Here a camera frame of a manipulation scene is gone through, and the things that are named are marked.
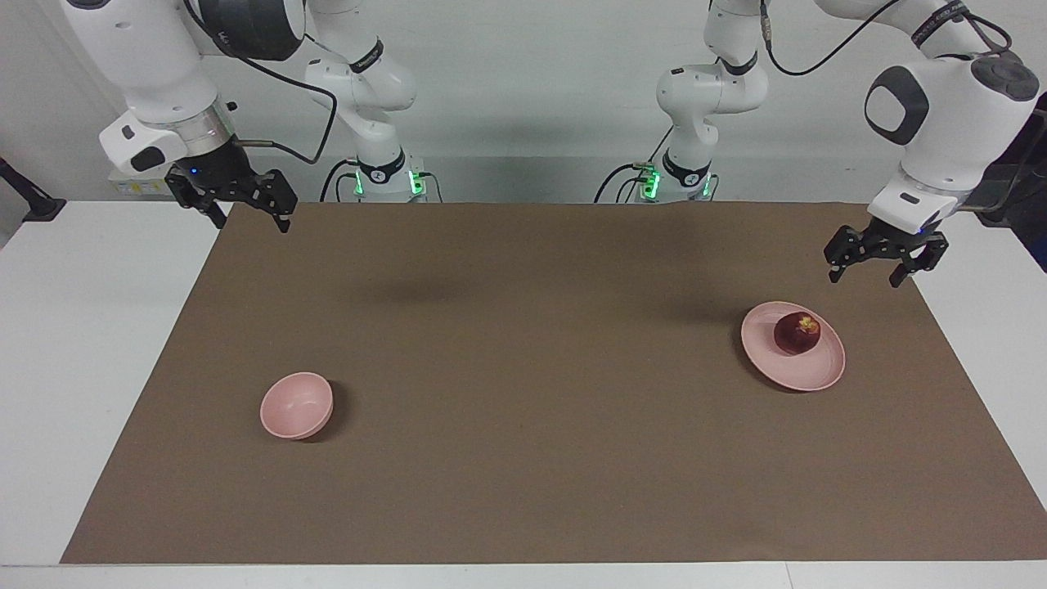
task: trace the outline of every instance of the brown paper mat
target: brown paper mat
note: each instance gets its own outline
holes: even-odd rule
[[[1047,559],[1047,514],[890,263],[826,277],[837,204],[238,207],[65,563]],[[739,323],[848,352],[789,394]],[[335,384],[313,444],[270,384]]]

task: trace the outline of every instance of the red apple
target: red apple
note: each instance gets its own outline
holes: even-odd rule
[[[810,314],[789,314],[775,325],[775,344],[785,354],[802,355],[810,352],[822,337],[822,326]]]

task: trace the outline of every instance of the black cable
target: black cable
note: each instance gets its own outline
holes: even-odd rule
[[[619,202],[622,201],[622,192],[625,191],[625,186],[627,186],[627,185],[629,185],[631,183],[632,187],[634,188],[634,187],[637,187],[637,184],[639,182],[640,182],[640,178],[629,178],[628,180],[625,180],[624,182],[622,182],[622,185],[619,186],[619,188],[618,188],[618,196],[615,197],[615,204],[618,204]]]
[[[342,165],[359,165],[359,164],[360,162],[356,161],[355,159],[340,159],[338,160],[337,163],[331,166],[331,171],[328,172],[327,179],[324,180],[324,188],[320,190],[320,202],[324,202],[327,199],[327,190],[328,187],[331,186],[331,180],[334,179],[334,175],[338,173],[338,169],[340,169]]]
[[[1033,111],[1033,114],[1038,114],[1041,118],[1040,130],[1037,131],[1035,137],[1029,141],[1028,146],[1022,152],[1022,157],[1018,160],[1018,165],[1015,167],[1015,173],[1010,176],[1010,181],[1007,182],[1007,189],[1004,190],[1003,196],[988,206],[961,206],[960,209],[970,212],[996,212],[1007,205],[1015,190],[1015,185],[1018,183],[1018,178],[1021,177],[1022,171],[1028,165],[1029,159],[1032,158],[1032,153],[1040,144],[1040,141],[1043,140],[1044,135],[1047,134],[1047,112],[1037,109]]]
[[[662,145],[664,145],[665,142],[667,140],[669,140],[669,135],[672,134],[672,129],[673,129],[673,127],[669,127],[669,130],[666,131],[665,135],[662,136],[662,140],[659,141],[658,146],[654,148],[654,151],[651,152],[651,156],[647,158],[647,163],[651,163],[652,161],[654,161],[654,157],[658,156],[658,152],[662,151]],[[636,177],[637,183],[632,184],[632,187],[629,188],[629,195],[625,197],[624,204],[628,204],[629,200],[632,199],[632,191],[637,189],[638,185],[640,185],[640,179],[642,177],[643,177],[643,172],[640,172],[639,174],[637,174],[637,177]]]
[[[985,51],[984,53],[979,53],[980,55],[999,55],[1001,53],[1006,53],[1007,51],[1010,50],[1011,47],[1015,46],[1015,40],[1011,39],[1010,33],[1004,30],[1002,26],[996,24],[995,22],[979,17],[978,15],[967,15],[967,20],[971,21],[971,26],[973,26],[975,30],[978,31],[978,36],[981,37],[982,41],[984,41],[985,44],[988,45],[990,49],[989,51]],[[999,33],[1000,37],[1003,38],[1003,45],[1000,45],[999,43],[989,39],[988,35],[985,35],[985,31],[982,30],[980,26],[978,26],[979,24],[984,24],[985,26],[997,31],[997,33]]]
[[[341,202],[341,187],[340,187],[341,181],[346,178],[355,178],[355,177],[356,173],[351,172],[349,174],[342,174],[341,176],[338,176],[338,179],[334,181],[334,199],[337,202]]]
[[[854,32],[851,32],[847,37],[847,39],[844,39],[844,41],[840,43],[840,45],[837,45],[836,49],[832,49],[832,51],[830,51],[829,54],[825,55],[825,58],[822,59],[822,61],[818,62],[817,64],[802,71],[790,71],[782,67],[782,65],[778,63],[778,59],[775,56],[775,51],[772,48],[772,43],[771,43],[771,16],[767,14],[767,2],[766,0],[760,0],[760,19],[763,24],[763,44],[766,45],[767,47],[767,56],[771,58],[771,63],[775,64],[775,67],[778,68],[778,71],[784,73],[785,75],[793,75],[793,76],[807,75],[808,73],[815,71],[816,69],[828,63],[828,61],[831,60],[832,58],[837,56],[837,53],[842,51],[844,47],[850,44],[850,42],[853,41],[854,38],[857,37],[860,32],[865,30],[865,27],[872,24],[872,22],[876,20],[876,17],[884,14],[885,12],[887,12],[888,8],[897,4],[901,0],[890,0],[889,2],[881,6],[875,13],[872,14],[872,16],[870,16],[868,19],[865,20],[865,22],[859,25],[859,27],[854,29]]]
[[[302,161],[305,161],[309,165],[313,165],[317,161],[319,161],[320,160],[320,156],[324,155],[324,150],[327,148],[328,138],[331,137],[331,129],[334,128],[334,119],[335,119],[335,117],[338,114],[338,97],[335,96],[334,93],[331,92],[330,90],[327,90],[325,88],[320,88],[318,86],[313,86],[311,84],[306,84],[305,82],[298,82],[297,80],[288,77],[288,76],[286,76],[286,75],[284,75],[282,73],[277,73],[277,72],[275,72],[275,71],[267,68],[265,66],[259,65],[258,63],[254,63],[253,61],[251,61],[251,60],[249,60],[247,58],[243,58],[243,56],[238,55],[232,50],[232,47],[228,46],[228,44],[225,41],[223,41],[221,37],[219,37],[218,35],[215,35],[210,29],[207,28],[207,25],[204,24],[204,22],[200,18],[200,16],[196,14],[196,10],[193,9],[193,6],[190,4],[190,0],[182,0],[182,3],[185,5],[185,9],[188,12],[190,17],[193,18],[193,22],[195,22],[197,24],[197,26],[200,27],[201,30],[203,30],[204,32],[206,32],[207,36],[210,37],[211,41],[215,42],[215,45],[219,48],[219,50],[222,51],[223,53],[225,53],[226,55],[228,55],[230,58],[233,58],[236,60],[239,60],[239,61],[247,64],[248,66],[257,69],[258,71],[261,71],[262,73],[265,73],[266,75],[269,75],[271,77],[275,77],[276,80],[280,80],[281,82],[283,82],[285,84],[290,84],[291,86],[295,86],[295,87],[302,88],[304,90],[312,90],[314,92],[318,92],[318,93],[324,94],[327,97],[331,98],[331,115],[328,117],[327,128],[324,130],[324,138],[320,139],[320,144],[316,148],[316,154],[313,155],[312,157],[306,157],[305,155],[302,155],[297,151],[294,151],[293,149],[291,149],[291,148],[289,148],[287,145],[277,143],[276,141],[270,141],[270,140],[266,140],[266,139],[245,139],[244,141],[241,141],[244,144],[244,146],[259,146],[259,148],[279,149],[280,151],[283,151],[285,153],[289,153],[289,154],[293,155],[294,157],[300,159]]]
[[[440,178],[437,177],[432,172],[422,172],[418,175],[419,178],[432,178],[433,183],[437,184],[437,198],[442,203],[444,201],[444,192],[440,189]]]
[[[631,169],[632,167],[633,167],[632,163],[625,163],[623,165],[619,165],[618,167],[615,168],[614,172],[608,174],[607,177],[604,178],[603,183],[600,184],[600,189],[596,190],[596,198],[593,199],[593,204],[597,204],[600,202],[600,196],[603,195],[603,190],[607,188],[607,184],[609,184],[610,181],[615,179],[615,176],[621,174],[622,172],[625,172],[626,169]]]
[[[716,184],[713,185],[713,189],[709,192],[709,202],[712,202],[713,200],[716,199],[716,190],[719,189],[719,174],[713,174],[712,176],[709,177],[710,182],[712,182],[713,180],[716,180]]]

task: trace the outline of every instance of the pink bowl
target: pink bowl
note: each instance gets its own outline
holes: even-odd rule
[[[298,372],[281,379],[262,400],[262,426],[287,440],[302,440],[324,429],[334,411],[331,384],[319,375]]]

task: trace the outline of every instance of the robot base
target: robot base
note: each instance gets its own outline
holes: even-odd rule
[[[428,202],[428,186],[419,175],[425,169],[421,157],[407,156],[407,164],[385,184],[376,184],[359,171],[353,196],[359,202]],[[389,189],[399,185],[404,189]]]

